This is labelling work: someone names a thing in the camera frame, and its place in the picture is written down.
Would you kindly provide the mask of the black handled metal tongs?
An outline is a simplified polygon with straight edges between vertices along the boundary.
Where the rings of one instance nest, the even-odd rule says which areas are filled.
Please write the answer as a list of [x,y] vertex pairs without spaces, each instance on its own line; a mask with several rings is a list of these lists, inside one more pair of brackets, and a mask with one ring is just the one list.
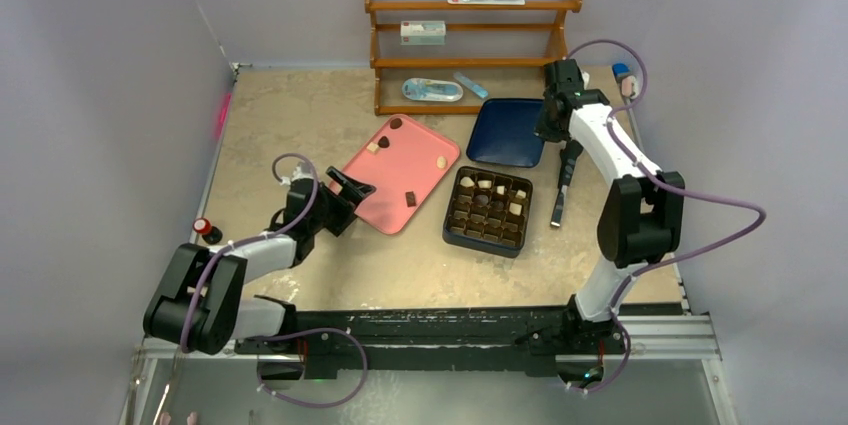
[[573,179],[577,160],[582,152],[583,147],[577,140],[565,142],[559,150],[558,192],[550,220],[550,225],[554,228],[559,228],[562,225],[567,191]]

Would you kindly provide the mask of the dark blue tin lid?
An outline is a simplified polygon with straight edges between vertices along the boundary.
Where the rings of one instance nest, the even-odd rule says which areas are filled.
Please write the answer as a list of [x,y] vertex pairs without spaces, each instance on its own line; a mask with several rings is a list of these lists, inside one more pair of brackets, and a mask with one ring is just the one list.
[[468,159],[485,164],[533,168],[545,142],[535,135],[542,99],[490,98],[481,106],[466,147]]

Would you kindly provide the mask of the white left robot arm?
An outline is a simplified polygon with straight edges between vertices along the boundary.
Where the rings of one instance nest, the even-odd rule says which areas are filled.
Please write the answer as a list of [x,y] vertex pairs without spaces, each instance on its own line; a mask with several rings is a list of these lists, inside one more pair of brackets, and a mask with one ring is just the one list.
[[144,334],[209,355],[232,340],[254,338],[275,354],[292,350],[298,327],[286,316],[294,306],[259,295],[245,299],[242,291],[249,281],[304,262],[319,232],[340,236],[377,190],[334,167],[327,173],[330,185],[308,170],[286,179],[284,208],[255,236],[216,247],[179,245],[144,313]]

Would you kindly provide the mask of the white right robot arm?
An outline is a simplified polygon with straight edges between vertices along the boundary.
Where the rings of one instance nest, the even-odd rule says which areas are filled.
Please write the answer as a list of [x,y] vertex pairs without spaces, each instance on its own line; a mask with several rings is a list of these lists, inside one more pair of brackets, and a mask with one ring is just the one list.
[[584,352],[599,341],[598,322],[611,320],[637,273],[677,249],[683,199],[665,188],[682,188],[685,182],[638,149],[605,95],[586,88],[575,60],[550,62],[543,75],[536,136],[579,144],[609,187],[596,229],[601,257],[574,298],[578,315],[561,326],[564,344]]

